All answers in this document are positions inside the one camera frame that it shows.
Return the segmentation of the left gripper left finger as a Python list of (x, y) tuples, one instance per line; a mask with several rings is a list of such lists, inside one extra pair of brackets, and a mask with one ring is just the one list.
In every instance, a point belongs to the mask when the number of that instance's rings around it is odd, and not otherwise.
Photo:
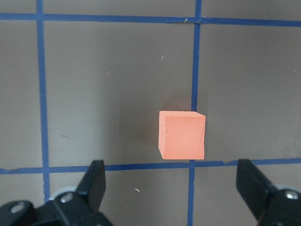
[(98, 211), (105, 194), (105, 165), (103, 160), (91, 162), (75, 192), (93, 211)]

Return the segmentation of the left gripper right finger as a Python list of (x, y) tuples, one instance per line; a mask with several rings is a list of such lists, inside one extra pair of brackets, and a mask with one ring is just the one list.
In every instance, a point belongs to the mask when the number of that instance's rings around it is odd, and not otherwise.
[(260, 219), (278, 193), (273, 184), (249, 159), (239, 159), (236, 188), (256, 219)]

